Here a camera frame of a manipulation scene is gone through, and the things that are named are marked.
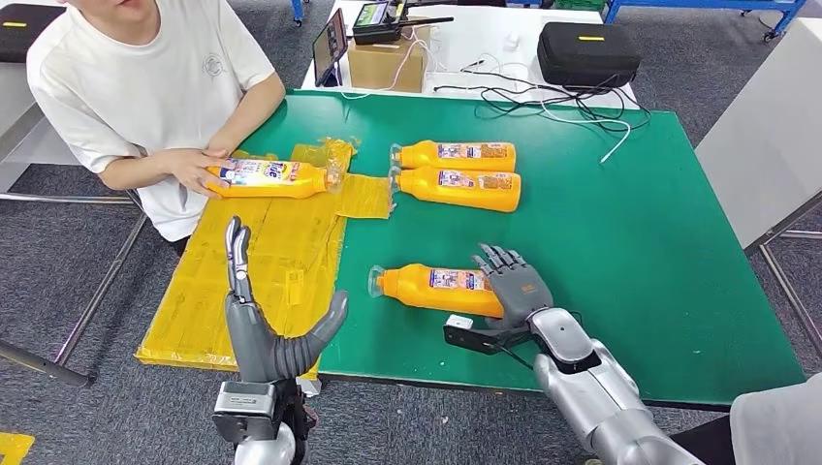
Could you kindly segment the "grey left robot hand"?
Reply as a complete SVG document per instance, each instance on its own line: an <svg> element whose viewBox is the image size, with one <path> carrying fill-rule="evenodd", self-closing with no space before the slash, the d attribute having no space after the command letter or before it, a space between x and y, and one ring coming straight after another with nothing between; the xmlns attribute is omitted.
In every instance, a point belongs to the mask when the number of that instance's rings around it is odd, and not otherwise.
<svg viewBox="0 0 822 465"><path fill-rule="evenodd" d="M342 327L348 314L348 293L337 291L325 315L305 334L276 333L255 300L247 248L251 231L234 216L224 244L229 291L225 314L240 377L247 383L276 383L306 374Z"/></svg>

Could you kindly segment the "person's right hand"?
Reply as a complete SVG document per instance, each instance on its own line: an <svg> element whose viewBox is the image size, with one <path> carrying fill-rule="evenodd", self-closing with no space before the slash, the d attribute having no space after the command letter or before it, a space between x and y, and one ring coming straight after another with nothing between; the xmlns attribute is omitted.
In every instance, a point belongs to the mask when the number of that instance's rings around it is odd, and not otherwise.
<svg viewBox="0 0 822 465"><path fill-rule="evenodd" d="M209 198L220 198L215 188L227 186L210 169L231 168L233 165L228 161L228 155L225 149L195 148L175 148L158 153L164 173L175 177L186 188Z"/></svg>

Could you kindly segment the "person's left hand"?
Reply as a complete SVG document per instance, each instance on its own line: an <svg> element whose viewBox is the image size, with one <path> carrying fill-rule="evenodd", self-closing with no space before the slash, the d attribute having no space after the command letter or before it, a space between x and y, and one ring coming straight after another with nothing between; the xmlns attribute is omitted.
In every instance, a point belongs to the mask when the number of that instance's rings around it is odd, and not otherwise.
<svg viewBox="0 0 822 465"><path fill-rule="evenodd" d="M228 130L218 131L208 142L203 153L210 157L226 158L230 156L245 139Z"/></svg>

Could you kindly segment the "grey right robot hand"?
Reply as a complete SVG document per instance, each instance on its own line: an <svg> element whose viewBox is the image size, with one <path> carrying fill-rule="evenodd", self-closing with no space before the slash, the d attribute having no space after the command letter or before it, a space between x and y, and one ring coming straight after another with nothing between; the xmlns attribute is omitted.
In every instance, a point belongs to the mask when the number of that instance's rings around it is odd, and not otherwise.
<svg viewBox="0 0 822 465"><path fill-rule="evenodd" d="M491 329L523 326L536 311L552 308L553 295L538 271L516 250L479 243L484 256L472 260L484 273L502 305L501 317L486 317Z"/></svg>

